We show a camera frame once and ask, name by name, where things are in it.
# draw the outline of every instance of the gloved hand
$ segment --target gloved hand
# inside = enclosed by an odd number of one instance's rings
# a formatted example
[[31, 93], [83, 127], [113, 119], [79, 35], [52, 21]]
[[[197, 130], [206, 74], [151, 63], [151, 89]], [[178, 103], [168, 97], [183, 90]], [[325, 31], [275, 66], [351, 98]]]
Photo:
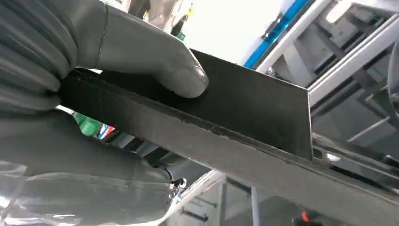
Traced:
[[121, 225], [161, 218], [169, 179], [80, 134], [54, 108], [75, 67], [152, 74], [197, 97], [208, 80], [178, 39], [97, 0], [0, 2], [0, 211], [9, 225]]

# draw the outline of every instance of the black sheet metal part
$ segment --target black sheet metal part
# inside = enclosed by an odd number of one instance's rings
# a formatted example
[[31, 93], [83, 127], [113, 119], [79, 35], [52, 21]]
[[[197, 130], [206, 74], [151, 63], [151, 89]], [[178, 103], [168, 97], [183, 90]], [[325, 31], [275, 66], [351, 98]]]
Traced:
[[[273, 147], [310, 147], [303, 89], [195, 54], [211, 81], [198, 99], [172, 97], [144, 77], [75, 71], [63, 81], [63, 105], [350, 225], [399, 225], [397, 196]], [[278, 137], [283, 126], [298, 137]]]
[[199, 52], [194, 53], [211, 81], [206, 93], [196, 99], [178, 97], [148, 75], [103, 73], [99, 79], [311, 159], [308, 94], [305, 89]]

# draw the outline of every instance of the plastic sheet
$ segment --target plastic sheet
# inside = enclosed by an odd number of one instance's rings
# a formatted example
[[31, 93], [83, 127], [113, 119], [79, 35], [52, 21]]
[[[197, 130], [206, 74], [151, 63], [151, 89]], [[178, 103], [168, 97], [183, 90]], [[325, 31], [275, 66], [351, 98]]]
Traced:
[[0, 161], [1, 225], [144, 223], [167, 211], [148, 211], [153, 201], [170, 202], [169, 184], [70, 173], [26, 176], [26, 169]]

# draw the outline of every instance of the blue metal beam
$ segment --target blue metal beam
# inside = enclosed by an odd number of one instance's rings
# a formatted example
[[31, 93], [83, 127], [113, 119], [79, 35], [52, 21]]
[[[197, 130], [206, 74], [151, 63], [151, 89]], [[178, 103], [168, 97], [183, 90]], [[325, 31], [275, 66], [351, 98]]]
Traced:
[[276, 26], [268, 33], [264, 41], [259, 45], [259, 47], [253, 52], [249, 59], [245, 62], [244, 67], [254, 68], [255, 63], [262, 57], [262, 55], [267, 51], [267, 49], [277, 40], [281, 33], [288, 27], [295, 16], [301, 11], [301, 9], [310, 0], [296, 0], [287, 10], [287, 12], [280, 18]]

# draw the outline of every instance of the wire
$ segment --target wire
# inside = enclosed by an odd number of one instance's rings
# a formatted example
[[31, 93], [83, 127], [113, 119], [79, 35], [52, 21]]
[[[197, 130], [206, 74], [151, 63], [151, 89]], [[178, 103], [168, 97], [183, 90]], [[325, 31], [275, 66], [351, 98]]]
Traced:
[[164, 171], [166, 171], [166, 173], [168, 173], [170, 180], [173, 181], [173, 175], [172, 175], [172, 173], [171, 173], [168, 169], [166, 169], [166, 166], [164, 166], [162, 169], [163, 169]]

